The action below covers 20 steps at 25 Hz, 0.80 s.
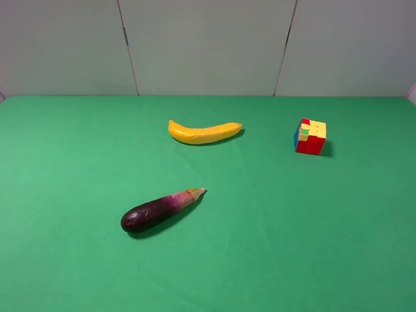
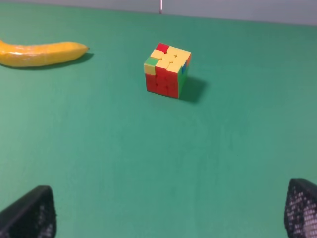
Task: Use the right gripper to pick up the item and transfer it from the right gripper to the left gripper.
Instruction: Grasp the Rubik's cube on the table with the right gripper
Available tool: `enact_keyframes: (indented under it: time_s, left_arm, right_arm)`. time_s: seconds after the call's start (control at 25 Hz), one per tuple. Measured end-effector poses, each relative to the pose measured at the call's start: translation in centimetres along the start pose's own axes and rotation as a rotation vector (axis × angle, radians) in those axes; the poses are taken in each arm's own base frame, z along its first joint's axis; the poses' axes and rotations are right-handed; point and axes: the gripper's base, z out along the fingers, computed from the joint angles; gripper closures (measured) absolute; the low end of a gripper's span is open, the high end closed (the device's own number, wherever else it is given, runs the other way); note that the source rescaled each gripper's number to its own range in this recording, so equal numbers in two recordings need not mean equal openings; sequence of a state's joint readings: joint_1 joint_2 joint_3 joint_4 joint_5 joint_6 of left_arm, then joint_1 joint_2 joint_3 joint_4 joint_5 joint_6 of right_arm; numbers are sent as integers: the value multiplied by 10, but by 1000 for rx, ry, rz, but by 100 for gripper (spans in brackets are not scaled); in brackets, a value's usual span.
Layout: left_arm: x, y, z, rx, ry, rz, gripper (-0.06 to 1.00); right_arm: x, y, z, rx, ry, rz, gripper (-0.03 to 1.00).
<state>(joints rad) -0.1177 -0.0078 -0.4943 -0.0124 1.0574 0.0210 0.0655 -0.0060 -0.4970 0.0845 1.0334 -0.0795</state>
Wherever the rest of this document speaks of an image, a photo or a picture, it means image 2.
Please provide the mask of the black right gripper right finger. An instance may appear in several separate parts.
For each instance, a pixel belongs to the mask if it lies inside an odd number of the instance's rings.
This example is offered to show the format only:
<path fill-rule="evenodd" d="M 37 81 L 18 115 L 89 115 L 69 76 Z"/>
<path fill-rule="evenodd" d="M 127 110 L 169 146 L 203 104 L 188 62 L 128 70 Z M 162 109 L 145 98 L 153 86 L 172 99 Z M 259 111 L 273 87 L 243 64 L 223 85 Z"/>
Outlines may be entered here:
<path fill-rule="evenodd" d="M 317 186 L 303 178 L 289 181 L 284 209 L 289 238 L 317 237 Z"/>

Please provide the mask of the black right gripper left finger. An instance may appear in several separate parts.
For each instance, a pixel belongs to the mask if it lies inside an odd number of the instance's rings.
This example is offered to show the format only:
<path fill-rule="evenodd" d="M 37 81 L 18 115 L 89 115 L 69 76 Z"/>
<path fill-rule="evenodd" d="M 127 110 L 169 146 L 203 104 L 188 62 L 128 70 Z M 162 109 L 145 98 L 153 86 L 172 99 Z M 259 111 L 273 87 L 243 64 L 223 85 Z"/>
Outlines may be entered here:
<path fill-rule="evenodd" d="M 53 190 L 39 185 L 0 212 L 2 238 L 54 238 L 57 232 Z"/>

